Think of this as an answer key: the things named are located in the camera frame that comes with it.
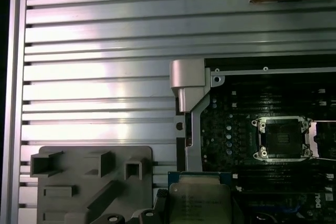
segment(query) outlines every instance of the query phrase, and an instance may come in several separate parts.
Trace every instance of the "screw hole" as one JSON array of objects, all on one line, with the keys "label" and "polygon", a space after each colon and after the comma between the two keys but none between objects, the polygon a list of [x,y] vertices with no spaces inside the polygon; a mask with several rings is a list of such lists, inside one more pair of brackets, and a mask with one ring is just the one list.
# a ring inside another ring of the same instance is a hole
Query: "screw hole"
[{"label": "screw hole", "polygon": [[118,217],[117,217],[117,216],[110,216],[110,217],[108,218],[108,220],[109,220],[109,222],[115,222],[115,221],[118,220]]},{"label": "screw hole", "polygon": [[178,131],[181,131],[181,130],[183,130],[183,123],[177,123],[176,124],[176,129],[178,130]]}]

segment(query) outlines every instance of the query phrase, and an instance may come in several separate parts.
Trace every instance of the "cpu socket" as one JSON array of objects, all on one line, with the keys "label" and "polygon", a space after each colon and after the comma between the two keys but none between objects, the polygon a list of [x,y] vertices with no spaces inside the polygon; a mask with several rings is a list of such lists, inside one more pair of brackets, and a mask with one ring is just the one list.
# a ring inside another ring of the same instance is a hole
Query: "cpu socket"
[{"label": "cpu socket", "polygon": [[299,162],[312,157],[311,119],[303,116],[266,116],[252,121],[258,134],[254,158],[265,162]]}]

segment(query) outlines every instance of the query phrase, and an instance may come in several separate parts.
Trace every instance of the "circuit board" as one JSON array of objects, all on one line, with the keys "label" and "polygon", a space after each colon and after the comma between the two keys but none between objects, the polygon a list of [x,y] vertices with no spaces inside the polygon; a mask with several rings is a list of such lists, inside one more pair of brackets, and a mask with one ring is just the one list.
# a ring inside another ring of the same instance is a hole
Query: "circuit board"
[{"label": "circuit board", "polygon": [[335,85],[334,73],[273,74],[228,76],[211,89],[203,171],[233,173],[258,223],[336,223]]}]

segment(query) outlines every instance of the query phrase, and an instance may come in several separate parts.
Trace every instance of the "dell logo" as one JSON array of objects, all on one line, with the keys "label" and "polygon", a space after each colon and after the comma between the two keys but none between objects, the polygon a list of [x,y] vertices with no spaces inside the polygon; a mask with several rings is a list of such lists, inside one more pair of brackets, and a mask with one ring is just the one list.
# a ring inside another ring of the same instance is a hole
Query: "dell logo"
[{"label": "dell logo", "polygon": [[321,208],[321,194],[315,194],[316,208]]}]

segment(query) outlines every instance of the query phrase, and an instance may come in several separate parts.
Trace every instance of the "screw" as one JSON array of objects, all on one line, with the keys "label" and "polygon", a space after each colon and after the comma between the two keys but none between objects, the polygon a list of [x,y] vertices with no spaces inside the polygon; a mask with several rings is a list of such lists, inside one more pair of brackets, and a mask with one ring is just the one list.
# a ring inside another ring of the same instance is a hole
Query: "screw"
[{"label": "screw", "polygon": [[115,222],[115,221],[117,221],[117,220],[118,220],[117,217],[110,217],[110,218],[109,218],[109,222]]}]

